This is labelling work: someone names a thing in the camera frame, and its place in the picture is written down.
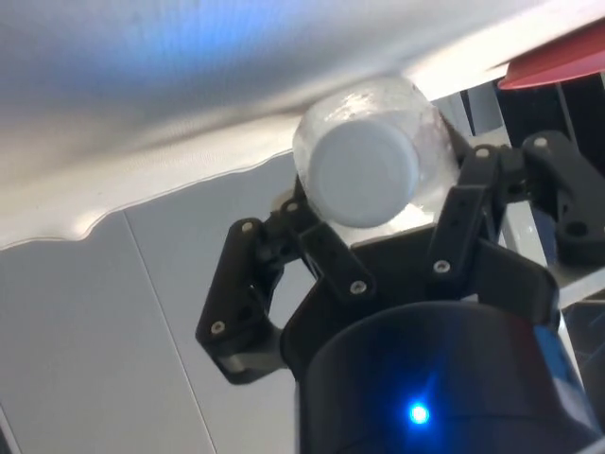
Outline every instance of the black metal bracket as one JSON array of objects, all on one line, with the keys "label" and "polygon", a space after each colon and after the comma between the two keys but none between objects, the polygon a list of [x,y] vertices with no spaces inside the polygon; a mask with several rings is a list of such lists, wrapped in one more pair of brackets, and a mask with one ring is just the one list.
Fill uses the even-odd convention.
[{"label": "black metal bracket", "polygon": [[[235,384],[279,368],[296,378],[338,332],[388,307],[476,295],[534,324],[558,322],[558,289],[543,267],[498,246],[508,203],[530,200],[558,222],[566,265],[605,265],[605,181],[555,132],[522,148],[470,148],[435,226],[347,247],[317,217],[297,181],[262,222],[234,224],[199,321],[197,338]],[[301,259],[317,283],[283,331],[269,320],[286,263]]]}]

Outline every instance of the screw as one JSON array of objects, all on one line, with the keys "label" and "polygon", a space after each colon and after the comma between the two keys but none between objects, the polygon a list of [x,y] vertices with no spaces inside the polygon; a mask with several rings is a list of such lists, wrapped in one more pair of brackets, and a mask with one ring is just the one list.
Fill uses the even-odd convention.
[{"label": "screw", "polygon": [[212,323],[212,326],[210,327],[210,332],[212,334],[220,334],[224,330],[225,330],[225,323],[221,322],[221,321]]},{"label": "screw", "polygon": [[349,291],[353,295],[361,295],[368,289],[368,285],[363,281],[355,281],[351,284]]},{"label": "screw", "polygon": [[451,269],[452,266],[450,265],[450,262],[447,262],[445,260],[438,260],[437,262],[435,262],[435,265],[433,265],[433,270],[437,274],[446,274]]},{"label": "screw", "polygon": [[535,145],[536,147],[547,147],[548,141],[543,137],[538,137],[536,140],[533,141],[533,145]]}]

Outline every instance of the blue led light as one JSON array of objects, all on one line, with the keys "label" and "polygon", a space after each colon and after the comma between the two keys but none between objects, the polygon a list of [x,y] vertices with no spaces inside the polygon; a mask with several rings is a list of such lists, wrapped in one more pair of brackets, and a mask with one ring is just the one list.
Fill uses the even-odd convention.
[{"label": "blue led light", "polygon": [[414,424],[426,424],[430,416],[428,408],[423,404],[414,404],[409,409],[409,419]]}]

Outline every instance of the white wall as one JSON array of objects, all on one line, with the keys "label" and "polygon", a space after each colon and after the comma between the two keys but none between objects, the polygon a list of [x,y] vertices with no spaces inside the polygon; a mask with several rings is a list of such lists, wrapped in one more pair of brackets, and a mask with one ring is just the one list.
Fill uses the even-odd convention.
[{"label": "white wall", "polygon": [[[278,158],[114,214],[79,243],[0,253],[0,405],[23,454],[294,452],[289,373],[231,386],[194,337],[227,229],[264,218],[294,174]],[[311,285],[288,271],[279,324]]]}]

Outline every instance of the black cylindrical housing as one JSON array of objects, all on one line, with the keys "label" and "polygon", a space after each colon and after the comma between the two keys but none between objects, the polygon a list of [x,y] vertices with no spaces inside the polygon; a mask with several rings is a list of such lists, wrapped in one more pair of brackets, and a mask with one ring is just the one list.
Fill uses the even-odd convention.
[{"label": "black cylindrical housing", "polygon": [[299,385],[301,454],[574,453],[600,437],[557,334],[476,303],[369,317]]}]

